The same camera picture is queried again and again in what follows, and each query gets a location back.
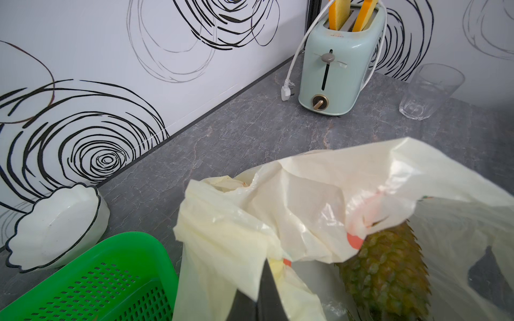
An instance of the gray marble countertop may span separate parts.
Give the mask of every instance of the gray marble countertop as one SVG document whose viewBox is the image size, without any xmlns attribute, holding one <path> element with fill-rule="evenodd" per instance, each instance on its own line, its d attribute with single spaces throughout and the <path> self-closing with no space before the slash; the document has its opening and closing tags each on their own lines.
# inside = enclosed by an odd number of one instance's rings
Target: gray marble countertop
<svg viewBox="0 0 514 321">
<path fill-rule="evenodd" d="M 300 83 L 301 61 L 291 80 Z M 514 193 L 514 117 L 450 99 L 431 118 L 398 111 L 406 83 L 376 73 L 346 115 L 327 117 L 282 102 L 289 63 L 163 144 L 99 190 L 111 210 L 103 238 L 127 231 L 156 237 L 178 270 L 182 245 L 172 228 L 190 179 L 236 174 L 311 149 L 337 149 L 410 136 Z M 4 262 L 7 252 L 0 253 Z M 0 309 L 55 269 L 20 274 L 0 266 Z"/>
</svg>

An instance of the drinking glass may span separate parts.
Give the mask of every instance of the drinking glass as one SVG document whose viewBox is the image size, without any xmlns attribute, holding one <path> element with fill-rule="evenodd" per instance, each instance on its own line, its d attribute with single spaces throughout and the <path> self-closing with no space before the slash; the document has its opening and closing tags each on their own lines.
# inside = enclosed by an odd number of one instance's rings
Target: drinking glass
<svg viewBox="0 0 514 321">
<path fill-rule="evenodd" d="M 418 68 L 400 103 L 407 118 L 429 118 L 464 83 L 464 75 L 455 68 L 426 64 Z"/>
</svg>

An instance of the plastic bag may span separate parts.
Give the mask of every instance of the plastic bag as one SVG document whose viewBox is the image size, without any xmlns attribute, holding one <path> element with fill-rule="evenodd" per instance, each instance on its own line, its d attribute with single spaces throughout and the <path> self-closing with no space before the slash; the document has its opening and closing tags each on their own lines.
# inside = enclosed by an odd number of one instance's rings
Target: plastic bag
<svg viewBox="0 0 514 321">
<path fill-rule="evenodd" d="M 504 274 L 514 268 L 514 198 L 407 138 L 288 157 L 234 179 L 192 180 L 174 228 L 184 243 L 174 320 L 224 321 L 237 289 L 256 301 L 266 259 L 289 320 L 325 320 L 318 296 L 283 260 L 343 262 L 366 235 L 409 218 L 426 195 L 486 209 L 427 209 L 416 215 L 419 223 L 411 221 L 429 266 L 432 306 L 441 299 L 462 319 L 473 319 L 473 310 L 507 319 L 468 286 L 466 271 L 487 245 L 509 255 L 499 263 Z M 502 229 L 501 241 L 495 229 Z"/>
</svg>

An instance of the toaster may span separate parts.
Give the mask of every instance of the toaster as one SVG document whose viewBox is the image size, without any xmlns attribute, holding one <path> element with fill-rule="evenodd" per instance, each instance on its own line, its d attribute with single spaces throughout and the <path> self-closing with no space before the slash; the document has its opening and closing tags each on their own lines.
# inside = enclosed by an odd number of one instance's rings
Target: toaster
<svg viewBox="0 0 514 321">
<path fill-rule="evenodd" d="M 298 96 L 305 108 L 339 116 L 349 112 L 359 97 L 387 18 L 386 9 L 377 6 L 365 28 L 352 32 L 359 10 L 359 5 L 351 6 L 340 30 L 328 28 L 328 17 L 312 29 L 305 45 Z"/>
</svg>

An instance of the green colander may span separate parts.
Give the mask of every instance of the green colander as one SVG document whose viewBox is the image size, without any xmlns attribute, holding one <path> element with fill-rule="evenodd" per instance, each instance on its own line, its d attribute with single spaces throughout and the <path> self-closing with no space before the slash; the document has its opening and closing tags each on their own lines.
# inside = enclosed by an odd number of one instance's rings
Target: green colander
<svg viewBox="0 0 514 321">
<path fill-rule="evenodd" d="M 178 277 L 162 244 L 127 232 L 95 245 L 11 305 L 1 321 L 171 321 Z"/>
</svg>

